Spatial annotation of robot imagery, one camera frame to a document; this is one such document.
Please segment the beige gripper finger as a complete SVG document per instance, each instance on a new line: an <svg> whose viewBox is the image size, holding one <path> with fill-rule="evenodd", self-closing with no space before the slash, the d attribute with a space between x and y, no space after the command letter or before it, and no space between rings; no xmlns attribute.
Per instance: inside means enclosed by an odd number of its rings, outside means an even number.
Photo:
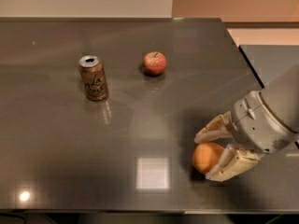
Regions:
<svg viewBox="0 0 299 224"><path fill-rule="evenodd" d="M226 147L216 143L207 143L207 145L212 155L212 166L206 173L206 179L211 181L223 182L243 174L256 166L264 157L263 153L233 144Z"/></svg>
<svg viewBox="0 0 299 224"><path fill-rule="evenodd" d="M230 111L226 112L225 114L218 115L195 135L194 143L202 144L222 138L231 138L233 135L230 128L230 123Z"/></svg>

